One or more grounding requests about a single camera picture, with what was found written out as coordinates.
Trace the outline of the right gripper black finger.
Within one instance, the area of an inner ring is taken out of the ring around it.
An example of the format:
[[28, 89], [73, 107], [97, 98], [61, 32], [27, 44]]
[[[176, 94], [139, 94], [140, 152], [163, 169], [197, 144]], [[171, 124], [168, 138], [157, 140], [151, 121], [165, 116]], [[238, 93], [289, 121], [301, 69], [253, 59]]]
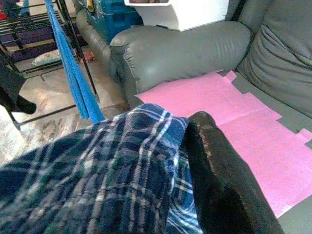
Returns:
[[250, 167], [206, 112], [188, 118], [188, 155], [198, 223], [205, 234], [281, 234]]

